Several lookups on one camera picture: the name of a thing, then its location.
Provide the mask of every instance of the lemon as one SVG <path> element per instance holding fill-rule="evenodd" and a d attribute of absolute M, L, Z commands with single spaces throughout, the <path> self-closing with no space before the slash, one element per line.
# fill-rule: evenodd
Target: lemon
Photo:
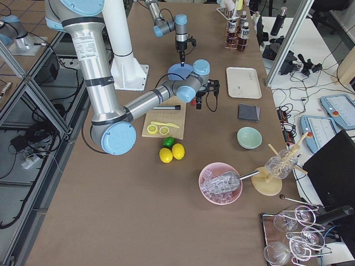
<path fill-rule="evenodd" d="M 160 157 L 161 161 L 164 163 L 169 163 L 173 160 L 173 154 L 167 148 L 162 148 L 159 151 L 159 157 Z"/>
<path fill-rule="evenodd" d="M 161 135 L 167 135 L 169 133 L 169 128 L 167 126 L 162 126 L 160 129 L 159 129 L 159 133 Z"/>
<path fill-rule="evenodd" d="M 177 160 L 181 160 L 185 156 L 185 149 L 182 144 L 177 143 L 172 148 L 173 157 Z"/>
<path fill-rule="evenodd" d="M 149 134 L 154 135 L 158 131 L 158 127 L 156 125 L 150 124 L 147 126 L 146 130 L 148 131 Z"/>

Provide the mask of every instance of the lemon slice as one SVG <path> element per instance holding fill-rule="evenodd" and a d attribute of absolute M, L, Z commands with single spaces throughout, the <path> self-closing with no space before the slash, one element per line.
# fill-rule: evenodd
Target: lemon slice
<path fill-rule="evenodd" d="M 150 124 L 146 127 L 146 130 L 149 134 L 154 135 L 158 131 L 158 127 L 156 125 Z"/>
<path fill-rule="evenodd" d="M 161 135 L 167 135 L 169 133 L 169 128 L 167 126 L 162 126 L 160 129 L 159 129 L 159 133 Z"/>

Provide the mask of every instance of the white tray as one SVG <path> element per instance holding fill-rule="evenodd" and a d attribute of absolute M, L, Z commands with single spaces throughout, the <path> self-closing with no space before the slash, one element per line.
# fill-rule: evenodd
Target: white tray
<path fill-rule="evenodd" d="M 227 68 L 228 94 L 233 98 L 261 98 L 261 90 L 254 68 Z"/>

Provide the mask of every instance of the yellow knife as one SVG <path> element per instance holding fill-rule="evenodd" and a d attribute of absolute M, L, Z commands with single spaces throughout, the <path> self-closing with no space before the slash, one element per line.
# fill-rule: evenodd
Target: yellow knife
<path fill-rule="evenodd" d="M 150 122 L 150 123 L 153 124 L 153 125 L 158 125 L 158 126 L 171 126 L 171 127 L 177 128 L 177 129 L 180 128 L 180 126 L 175 125 L 175 124 L 173 124 L 173 123 L 162 123 L 162 122 L 157 122 L 157 121 L 152 121 L 152 122 Z"/>

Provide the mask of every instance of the blue plate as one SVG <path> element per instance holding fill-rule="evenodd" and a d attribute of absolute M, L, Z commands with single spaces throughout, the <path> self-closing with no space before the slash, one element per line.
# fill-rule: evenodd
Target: blue plate
<path fill-rule="evenodd" d="M 184 64 L 184 66 L 181 66 L 181 64 L 175 64 L 172 65 L 168 70 L 168 74 L 177 74 L 182 76 L 184 79 L 186 79 L 191 72 L 192 72 L 192 65 L 189 64 Z M 182 80 L 177 75 L 168 75 L 168 77 L 170 80 Z"/>

